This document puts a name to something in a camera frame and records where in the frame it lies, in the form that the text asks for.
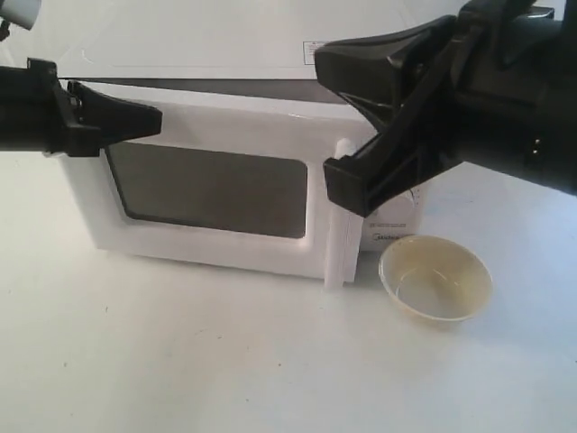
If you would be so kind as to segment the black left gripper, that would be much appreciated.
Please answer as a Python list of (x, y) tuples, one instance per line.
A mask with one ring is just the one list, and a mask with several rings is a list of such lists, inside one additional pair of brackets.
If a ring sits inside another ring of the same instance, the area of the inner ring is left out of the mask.
[(1, 68), (1, 150), (96, 157), (100, 148), (158, 135), (162, 112), (97, 92), (79, 81), (62, 87), (56, 64), (29, 59)]

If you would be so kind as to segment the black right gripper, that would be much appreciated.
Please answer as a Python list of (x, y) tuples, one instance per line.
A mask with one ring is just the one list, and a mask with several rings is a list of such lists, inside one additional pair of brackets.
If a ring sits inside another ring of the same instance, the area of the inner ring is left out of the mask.
[[(560, 21), (530, 16), (531, 6), (470, 1), (456, 29), (456, 17), (445, 15), (328, 42), (314, 54), (316, 80), (379, 132), (415, 89), (419, 102), (437, 92), (449, 107), (451, 168), (471, 162), (575, 189), (576, 3), (566, 2)], [(436, 60), (452, 36), (451, 58)]]

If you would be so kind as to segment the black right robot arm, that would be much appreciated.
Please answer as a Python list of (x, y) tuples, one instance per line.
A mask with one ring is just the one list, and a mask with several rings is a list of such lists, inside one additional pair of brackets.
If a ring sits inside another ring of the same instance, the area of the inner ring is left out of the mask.
[(327, 196), (366, 217), (463, 162), (576, 191), (576, 4), (470, 1), (387, 35), (332, 41), (318, 83), (376, 134), (325, 161)]

